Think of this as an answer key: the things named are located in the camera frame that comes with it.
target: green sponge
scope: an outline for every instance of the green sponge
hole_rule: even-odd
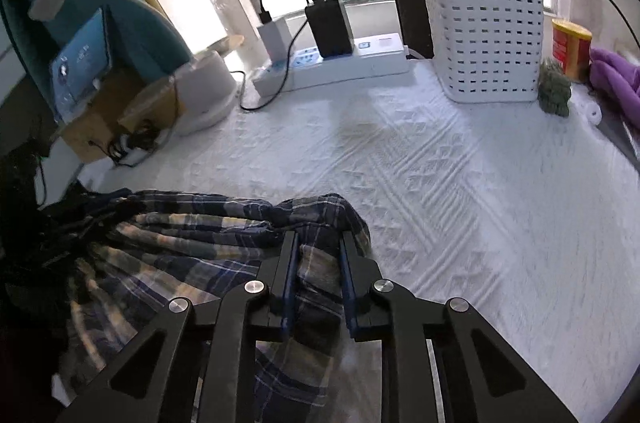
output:
[[[566,118],[569,116],[569,98],[571,98],[571,80],[564,76],[558,61],[545,59],[540,64],[538,79],[540,109],[547,114],[557,114]]]

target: lid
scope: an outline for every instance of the lid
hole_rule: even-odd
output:
[[[563,18],[553,18],[551,19],[551,22],[553,23],[554,28],[558,28],[560,31],[570,35],[575,35],[577,38],[581,38],[583,40],[591,40],[591,31],[578,24],[574,24],[573,22],[569,22]]]

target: power adapter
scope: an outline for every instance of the power adapter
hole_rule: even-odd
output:
[[[342,0],[315,0],[305,15],[322,58],[353,53],[353,31]]]
[[[284,17],[271,20],[269,12],[260,14],[262,24],[258,26],[258,34],[272,63],[286,60],[289,57],[291,32]]]

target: white plastic basket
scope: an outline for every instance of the white plastic basket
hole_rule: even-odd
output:
[[[538,96],[543,0],[426,0],[434,64],[456,102]]]

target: purple plush toy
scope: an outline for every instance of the purple plush toy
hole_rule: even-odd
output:
[[[591,85],[607,93],[640,129],[640,67],[617,53],[591,48]]]

